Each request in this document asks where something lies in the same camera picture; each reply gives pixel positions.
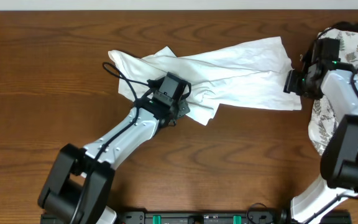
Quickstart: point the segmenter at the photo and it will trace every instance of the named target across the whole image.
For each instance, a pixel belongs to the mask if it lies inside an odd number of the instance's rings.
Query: folded white fabric
[[[351,63],[357,68],[358,33],[333,29],[321,38],[327,37],[341,40],[339,51],[341,61]],[[314,101],[309,123],[309,138],[320,155],[322,155],[326,149],[337,126],[338,120],[329,104],[329,100],[324,96],[321,100]]]
[[[109,52],[116,67],[129,79],[145,82],[172,72],[191,83],[187,98],[195,121],[207,125],[219,104],[270,110],[300,110],[300,97],[283,92],[291,60],[281,38],[246,42],[203,54],[176,57],[168,48],[154,55],[135,58],[124,52]],[[138,97],[148,88],[133,84]],[[124,80],[118,93],[134,100]]]

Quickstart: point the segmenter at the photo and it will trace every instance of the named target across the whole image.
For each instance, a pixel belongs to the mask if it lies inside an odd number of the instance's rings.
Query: white cloth
[[[203,125],[214,118],[221,103],[270,110],[301,109],[299,96],[283,92],[291,60],[279,37],[179,58],[168,47],[144,58],[118,50],[110,51],[109,56],[132,80],[146,82],[172,72],[190,82],[187,116]],[[148,90],[136,83],[133,87],[138,97]],[[119,82],[118,93],[134,100],[124,80]]]
[[[351,63],[358,67],[358,33],[333,29],[321,38],[341,40],[339,58],[342,62]],[[314,101],[311,120],[309,122],[309,138],[320,155],[323,154],[329,140],[332,138],[338,120],[329,104],[327,97]]]

